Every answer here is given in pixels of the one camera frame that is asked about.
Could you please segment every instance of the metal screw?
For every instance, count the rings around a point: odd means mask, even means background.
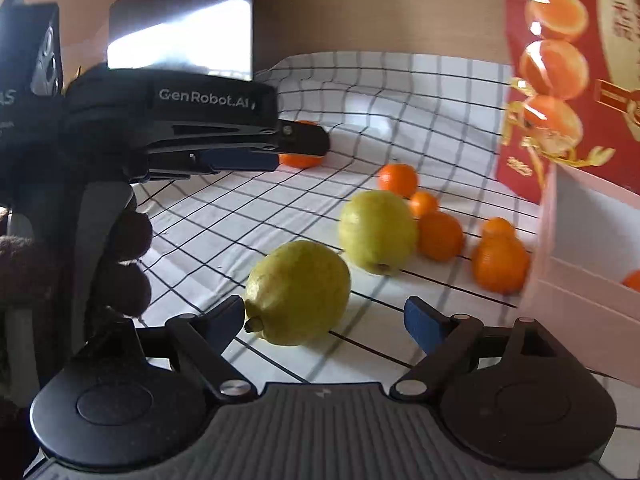
[[[231,379],[220,384],[220,393],[228,397],[241,397],[251,391],[251,384],[242,379]]]
[[[396,384],[396,392],[407,397],[415,397],[426,391],[427,385],[415,379],[407,379]]]

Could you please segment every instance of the guava stem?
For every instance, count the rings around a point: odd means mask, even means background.
[[[244,331],[248,333],[262,332],[264,325],[259,317],[251,317],[244,324]]]

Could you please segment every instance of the ribbed gray surface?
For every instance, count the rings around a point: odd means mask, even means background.
[[[38,480],[604,480],[595,464],[521,474],[461,452],[428,410],[381,395],[378,384],[270,384],[257,401],[218,412],[203,437],[161,465],[117,475],[55,462]]]

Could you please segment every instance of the green fruit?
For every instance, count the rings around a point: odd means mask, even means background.
[[[350,291],[349,267],[331,249],[306,240],[284,244],[249,275],[244,329],[274,345],[303,344],[340,321]]]
[[[355,265],[372,274],[393,274],[414,253],[418,226],[398,195],[363,191],[344,206],[338,236]]]

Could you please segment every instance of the brown background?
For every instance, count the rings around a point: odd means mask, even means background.
[[[115,0],[54,1],[62,14],[66,73],[102,60]],[[503,0],[255,0],[254,44],[256,69],[293,54],[328,50],[509,62]]]

